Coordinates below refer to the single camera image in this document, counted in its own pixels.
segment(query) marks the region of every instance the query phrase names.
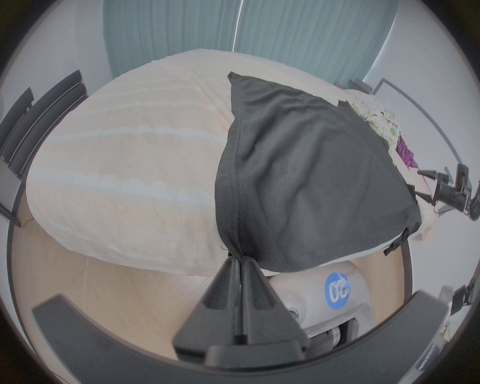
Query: curtain pleat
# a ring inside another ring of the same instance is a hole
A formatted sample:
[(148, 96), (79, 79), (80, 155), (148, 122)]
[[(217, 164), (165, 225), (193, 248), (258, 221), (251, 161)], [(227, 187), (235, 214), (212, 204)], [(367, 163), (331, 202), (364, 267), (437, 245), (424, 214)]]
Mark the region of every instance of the curtain pleat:
[(176, 53), (231, 50), (240, 0), (104, 0), (112, 76)]
[(235, 45), (330, 83), (363, 79), (398, 0), (244, 0)]

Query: wall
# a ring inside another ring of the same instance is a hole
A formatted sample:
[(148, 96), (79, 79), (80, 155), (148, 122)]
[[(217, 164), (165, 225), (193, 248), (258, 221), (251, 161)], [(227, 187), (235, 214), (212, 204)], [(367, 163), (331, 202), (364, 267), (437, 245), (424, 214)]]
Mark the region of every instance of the wall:
[[(1, 74), (0, 119), (28, 87), (35, 103), (77, 69), (89, 95), (112, 79), (102, 11), (103, 0), (59, 0), (37, 20)], [(0, 186), (0, 203), (11, 209), (20, 182), (1, 161)], [(23, 335), (8, 281), (7, 231), (8, 223), (0, 217), (0, 298)]]
[[(420, 0), (400, 0), (390, 34), (364, 82), (375, 88), (382, 78), (406, 92), (439, 124), (469, 166), (476, 189), (480, 85), (459, 46)], [(438, 157), (431, 142), (423, 143), (421, 151), (421, 156)], [(455, 169), (450, 171), (455, 176)], [(411, 240), (414, 290), (437, 296), (444, 284), (454, 288), (467, 284), (480, 257), (479, 234), (479, 222), (449, 212), (427, 239)]]

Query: wooden floor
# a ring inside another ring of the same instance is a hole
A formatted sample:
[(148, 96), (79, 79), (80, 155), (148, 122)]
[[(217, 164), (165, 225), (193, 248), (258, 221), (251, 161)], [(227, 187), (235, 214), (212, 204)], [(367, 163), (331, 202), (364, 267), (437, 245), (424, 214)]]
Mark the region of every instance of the wooden floor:
[[(70, 384), (70, 376), (44, 341), (32, 308), (62, 293), (94, 321), (145, 350), (176, 359), (172, 337), (205, 292), (210, 279), (110, 264), (69, 251), (33, 219), (26, 197), (13, 233), (12, 280), (20, 317), (45, 364)], [(353, 261), (370, 289), (375, 321), (403, 303), (401, 250)]]

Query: bed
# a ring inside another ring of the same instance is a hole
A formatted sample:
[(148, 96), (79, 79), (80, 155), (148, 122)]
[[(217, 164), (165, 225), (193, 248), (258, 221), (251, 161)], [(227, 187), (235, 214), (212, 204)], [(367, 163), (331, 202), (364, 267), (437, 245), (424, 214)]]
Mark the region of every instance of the bed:
[[(346, 101), (359, 115), (382, 108), (250, 55), (198, 49), (153, 61), (91, 95), (44, 141), (26, 182), (36, 221), (67, 249), (107, 262), (214, 276), (227, 254), (216, 227), (214, 187), (234, 119), (231, 71), (333, 105)], [(407, 184), (430, 193), (394, 149), (389, 154)], [(421, 198), (417, 202), (422, 236), (437, 215)], [(393, 240), (335, 261), (383, 250)]]

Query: dark gray garment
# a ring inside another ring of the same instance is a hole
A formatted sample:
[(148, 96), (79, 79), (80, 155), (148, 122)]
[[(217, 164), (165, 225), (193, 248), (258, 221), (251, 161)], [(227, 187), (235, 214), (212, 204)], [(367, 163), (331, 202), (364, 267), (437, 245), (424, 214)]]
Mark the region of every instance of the dark gray garment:
[(215, 205), (218, 232), (233, 255), (293, 272), (420, 225), (388, 144), (348, 104), (232, 72), (228, 78), (235, 120), (218, 165)]

